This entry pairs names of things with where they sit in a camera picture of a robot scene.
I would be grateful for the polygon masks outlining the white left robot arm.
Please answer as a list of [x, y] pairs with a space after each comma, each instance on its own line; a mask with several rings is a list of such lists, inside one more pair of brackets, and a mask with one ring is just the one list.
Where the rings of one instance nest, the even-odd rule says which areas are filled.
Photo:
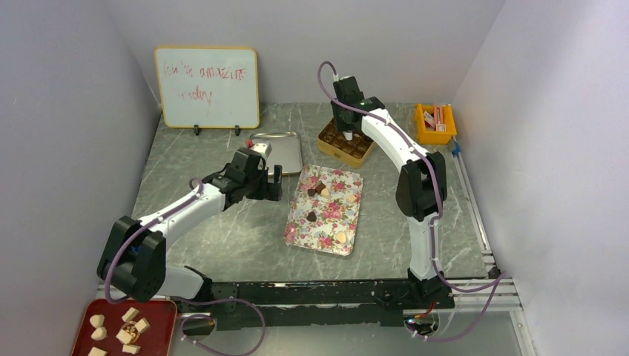
[[212, 279], [191, 267], [168, 265], [166, 254], [190, 230], [245, 198], [280, 200], [282, 167], [276, 165], [269, 178], [270, 153], [267, 142], [239, 148], [221, 170], [190, 179], [190, 191], [167, 207], [139, 219], [119, 218], [96, 269], [105, 299], [144, 303], [158, 295], [180, 300], [195, 312], [207, 309], [215, 301]]

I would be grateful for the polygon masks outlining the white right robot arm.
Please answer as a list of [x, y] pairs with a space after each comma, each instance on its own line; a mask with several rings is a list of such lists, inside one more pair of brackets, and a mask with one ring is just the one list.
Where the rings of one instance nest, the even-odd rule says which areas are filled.
[[398, 170], [395, 199], [408, 219], [411, 261], [407, 296], [423, 308], [444, 288], [438, 262], [438, 221], [447, 198], [442, 154], [431, 154], [409, 136], [376, 97], [367, 98], [354, 76], [333, 76], [333, 118], [344, 136], [360, 131], [376, 143]]

